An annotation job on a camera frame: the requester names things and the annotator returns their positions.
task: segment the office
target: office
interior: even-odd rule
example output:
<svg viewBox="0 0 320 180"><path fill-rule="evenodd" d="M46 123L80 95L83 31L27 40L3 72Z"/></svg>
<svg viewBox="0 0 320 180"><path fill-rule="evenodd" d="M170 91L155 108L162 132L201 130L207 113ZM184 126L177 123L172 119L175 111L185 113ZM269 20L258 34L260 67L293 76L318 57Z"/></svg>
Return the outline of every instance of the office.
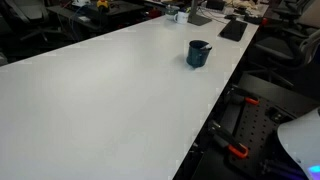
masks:
<svg viewBox="0 0 320 180"><path fill-rule="evenodd" d="M285 59L301 66L298 72L314 73L310 69L318 66L309 59L317 34L301 54L270 50L289 36L297 42L314 37L297 23L310 8L283 17L288 26L273 28L271 22L279 21L260 18L257 24L254 18L269 13L268 4L241 6L225 17L224 6L233 9L236 1L222 10L221 2L207 2L217 5L212 10L195 3L174 2L167 9L159 2L115 1L97 18L90 9L99 10L97 4L52 3L44 6L48 26L31 26L30 32L4 18L14 33L1 38L9 63L0 68L1 179L260 179L288 178L288 171L303 179L317 173L319 162L308 164L306 153L297 159L280 150L290 139L279 137L271 143L276 147L268 143L278 137L272 132L319 107L316 94L298 88L313 78L274 69ZM126 11L109 19L119 9ZM279 33L296 25L296 35ZM279 149L277 159L270 158L272 148ZM312 154L310 149L304 152Z"/></svg>

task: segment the black chair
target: black chair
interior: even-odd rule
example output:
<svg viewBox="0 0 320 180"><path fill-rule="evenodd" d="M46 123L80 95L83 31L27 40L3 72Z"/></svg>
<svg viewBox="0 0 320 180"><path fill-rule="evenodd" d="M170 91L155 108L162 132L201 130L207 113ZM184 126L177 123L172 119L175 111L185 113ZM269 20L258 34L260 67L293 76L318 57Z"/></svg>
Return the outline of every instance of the black chair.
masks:
<svg viewBox="0 0 320 180"><path fill-rule="evenodd" d="M320 1L310 2L303 11L303 14L297 19L296 25L293 27L283 27L282 31L300 38L308 38L309 35L320 28L319 7Z"/></svg>
<svg viewBox="0 0 320 180"><path fill-rule="evenodd" d="M274 78L293 87L294 85L290 81L275 71L294 71L303 68L312 61L319 44L320 30L314 32L307 39L301 40L300 43L297 43L297 39L294 37L284 37L281 39L268 37L258 41L254 46L268 57L269 65L263 66L250 62L261 69L245 71L245 73L267 73L270 82Z"/></svg>
<svg viewBox="0 0 320 180"><path fill-rule="evenodd" d="M44 2L40 0L2 0L0 1L0 10L11 21L13 29L26 29L25 27L27 27L30 31L20 38L21 41L36 35L42 35L43 39L48 41L45 33L61 33L60 29L55 30L45 26L49 22L49 15Z"/></svg>
<svg viewBox="0 0 320 180"><path fill-rule="evenodd" d="M0 36L12 33L12 29L0 12Z"/></svg>
<svg viewBox="0 0 320 180"><path fill-rule="evenodd" d="M2 53L2 50L0 49L0 66L4 66L8 64L8 60L6 56Z"/></svg>
<svg viewBox="0 0 320 180"><path fill-rule="evenodd" d="M310 0L285 0L286 8L276 8L272 11L277 13L282 20L288 20L289 26L294 26L294 21L298 19Z"/></svg>

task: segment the white table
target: white table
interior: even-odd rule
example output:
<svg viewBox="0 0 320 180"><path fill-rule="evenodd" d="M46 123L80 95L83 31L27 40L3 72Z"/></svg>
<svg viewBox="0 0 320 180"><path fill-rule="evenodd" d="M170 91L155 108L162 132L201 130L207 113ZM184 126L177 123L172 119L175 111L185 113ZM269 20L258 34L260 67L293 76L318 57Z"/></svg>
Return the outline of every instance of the white table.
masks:
<svg viewBox="0 0 320 180"><path fill-rule="evenodd" d="M172 179L258 28L224 26L160 17L1 67L0 179Z"/></svg>
<svg viewBox="0 0 320 180"><path fill-rule="evenodd" d="M269 5L267 4L258 4L257 5L257 10L248 10L251 12L251 14L253 15L257 15L257 16L262 16L267 12L268 8L269 8Z"/></svg>

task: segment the orange clamp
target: orange clamp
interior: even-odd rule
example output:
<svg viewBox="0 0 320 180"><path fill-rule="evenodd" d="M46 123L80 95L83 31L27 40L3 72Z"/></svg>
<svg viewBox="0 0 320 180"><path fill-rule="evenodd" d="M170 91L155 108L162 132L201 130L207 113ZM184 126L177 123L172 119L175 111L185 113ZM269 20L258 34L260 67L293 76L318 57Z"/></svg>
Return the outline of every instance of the orange clamp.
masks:
<svg viewBox="0 0 320 180"><path fill-rule="evenodd" d="M232 153L233 153L234 155L236 155L238 158L244 159L244 158L246 158L246 157L248 156L249 150L248 150L248 148L247 148L246 146L244 146L244 145L242 145L242 144L240 144L240 145L241 145L241 146L243 147L243 149L245 150L244 153L238 151L238 150L237 150L236 148L234 148L231 144L228 145L228 149L229 149L230 152L232 152Z"/></svg>
<svg viewBox="0 0 320 180"><path fill-rule="evenodd" d="M252 105L258 105L258 104L259 104L259 100L252 99L252 98L249 98L249 97L244 98L244 100L245 100L247 103L250 103L250 104L252 104Z"/></svg>

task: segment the cable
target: cable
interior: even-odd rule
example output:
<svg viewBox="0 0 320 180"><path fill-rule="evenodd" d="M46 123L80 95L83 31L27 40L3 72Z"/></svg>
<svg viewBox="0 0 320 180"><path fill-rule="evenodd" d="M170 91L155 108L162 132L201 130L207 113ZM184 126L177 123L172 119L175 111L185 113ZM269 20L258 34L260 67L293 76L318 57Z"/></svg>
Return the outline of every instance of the cable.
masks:
<svg viewBox="0 0 320 180"><path fill-rule="evenodd" d="M101 26L102 26L102 9L99 8L99 18L100 18L100 24L99 24L99 30L101 31Z"/></svg>
<svg viewBox="0 0 320 180"><path fill-rule="evenodd" d="M207 18L209 18L209 19L212 19L212 20L215 20L215 21L217 21L217 22L220 22L220 23L222 23L222 24L227 24L227 23L225 23L225 22L223 22L223 21L219 21L218 19L215 19L215 18L212 18L212 17L209 17L209 16L205 15L205 14L203 13L203 11L202 11L201 8L199 8L199 10L201 11L202 15L204 15L205 17L207 17Z"/></svg>
<svg viewBox="0 0 320 180"><path fill-rule="evenodd" d="M209 10L207 10L207 9L205 9L205 8L203 8L203 10L205 10L206 12L208 12L212 17L214 17L214 18L224 18L224 16L223 17L220 17L220 16L215 16L215 15L213 15L213 14L211 14L211 12L209 11Z"/></svg>
<svg viewBox="0 0 320 180"><path fill-rule="evenodd" d="M84 7L84 6L81 6L78 8L78 10L72 15L69 17L69 25L71 26L71 29L72 29L72 32L73 34L75 35L76 39L78 40L78 42L80 41L77 33L74 31L74 17L78 14L78 12Z"/></svg>
<svg viewBox="0 0 320 180"><path fill-rule="evenodd" d="M69 1L68 3L66 3L60 10L59 12L57 13L57 16L58 16L58 20L60 22L60 25L61 25L61 28L63 31L67 32L67 30L63 27L63 23L61 21L61 18L60 18L60 14L61 14L61 11L66 8L72 1Z"/></svg>

